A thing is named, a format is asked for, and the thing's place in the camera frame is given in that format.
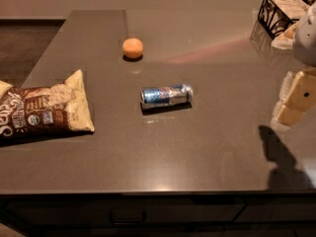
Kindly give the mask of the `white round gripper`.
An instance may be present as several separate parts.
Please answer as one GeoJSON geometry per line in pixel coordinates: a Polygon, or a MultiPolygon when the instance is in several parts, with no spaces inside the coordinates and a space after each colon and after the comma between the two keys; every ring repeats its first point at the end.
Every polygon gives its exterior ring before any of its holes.
{"type": "MultiPolygon", "coordinates": [[[[293,49],[293,55],[303,64],[316,66],[316,2],[282,34],[274,38],[272,47],[293,49]]],[[[273,121],[294,126],[316,105],[316,69],[297,73],[289,71],[281,84],[279,100],[273,111],[273,121]]]]}

